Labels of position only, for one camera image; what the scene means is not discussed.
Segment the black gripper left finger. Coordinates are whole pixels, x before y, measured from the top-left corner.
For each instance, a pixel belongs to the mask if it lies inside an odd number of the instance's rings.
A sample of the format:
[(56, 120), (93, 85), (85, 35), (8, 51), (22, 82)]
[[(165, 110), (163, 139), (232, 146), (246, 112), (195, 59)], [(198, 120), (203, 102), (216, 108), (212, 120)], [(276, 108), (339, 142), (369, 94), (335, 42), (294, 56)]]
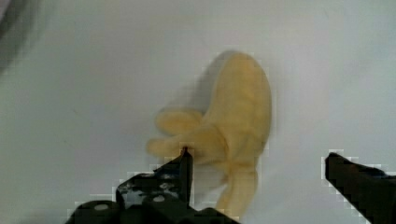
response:
[(119, 184), (116, 202), (128, 209), (141, 205), (149, 196), (170, 195), (182, 202), (189, 202), (193, 173), (193, 158), (184, 147), (179, 156), (155, 169), (152, 173), (140, 173)]

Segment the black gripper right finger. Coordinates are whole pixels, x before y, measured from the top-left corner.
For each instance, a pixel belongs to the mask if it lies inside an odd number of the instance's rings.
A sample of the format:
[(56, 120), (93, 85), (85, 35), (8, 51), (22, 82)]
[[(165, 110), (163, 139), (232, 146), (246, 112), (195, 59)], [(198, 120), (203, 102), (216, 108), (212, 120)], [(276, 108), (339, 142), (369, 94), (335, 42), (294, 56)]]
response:
[(325, 178), (371, 224), (395, 224), (396, 178), (330, 153)]

